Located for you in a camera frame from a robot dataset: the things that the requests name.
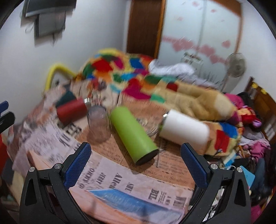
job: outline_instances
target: clear plastic object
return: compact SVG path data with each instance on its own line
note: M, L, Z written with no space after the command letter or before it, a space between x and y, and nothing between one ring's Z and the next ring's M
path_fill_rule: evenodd
M89 132L87 140L92 145L107 141L112 133L106 109L100 105L92 106L87 113Z

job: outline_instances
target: white cylinder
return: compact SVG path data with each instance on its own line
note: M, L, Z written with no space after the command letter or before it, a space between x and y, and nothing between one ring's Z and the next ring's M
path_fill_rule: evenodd
M208 125L182 114L170 110L159 136L182 145L190 143L195 150L200 150L209 139Z

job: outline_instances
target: television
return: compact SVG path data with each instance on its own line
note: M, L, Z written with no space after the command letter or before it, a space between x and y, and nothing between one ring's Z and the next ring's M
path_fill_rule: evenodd
M31 17L42 13L68 11L76 7L76 2L77 0L25 0L23 15Z

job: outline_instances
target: yellow sticker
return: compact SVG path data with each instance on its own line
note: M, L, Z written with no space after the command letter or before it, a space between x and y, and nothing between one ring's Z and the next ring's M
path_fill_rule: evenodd
M266 94L267 94L267 92L266 92L266 90L265 90L265 89L261 89L261 92L262 92L262 94L264 94L264 95L266 95Z
M252 86L251 86L253 89L256 89L256 88L258 88L258 85L254 82L254 83L252 83Z

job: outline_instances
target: wooden headboard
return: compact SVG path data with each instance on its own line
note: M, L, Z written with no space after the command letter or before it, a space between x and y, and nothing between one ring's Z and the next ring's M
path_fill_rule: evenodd
M255 111L263 119L262 132L271 144L276 143L276 102L274 99L250 77L245 89L254 101Z

